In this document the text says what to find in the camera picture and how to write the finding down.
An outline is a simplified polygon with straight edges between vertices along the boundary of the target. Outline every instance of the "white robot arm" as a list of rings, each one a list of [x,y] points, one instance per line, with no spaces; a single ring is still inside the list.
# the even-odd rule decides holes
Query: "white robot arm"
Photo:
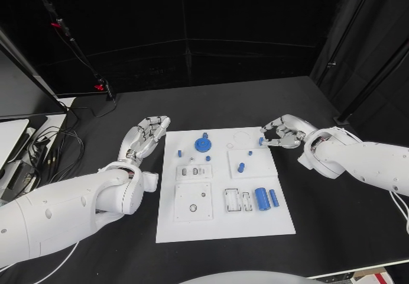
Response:
[[[298,162],[335,179],[347,171],[361,182],[409,196],[409,149],[361,140],[344,129],[317,129],[292,115],[274,120],[261,132],[276,127],[281,139],[262,145],[295,148],[304,142]]]
[[[157,174],[141,172],[138,165],[168,124],[168,117],[144,119],[124,138],[117,162],[0,207],[0,267],[55,253],[135,212],[144,191],[157,185]]]

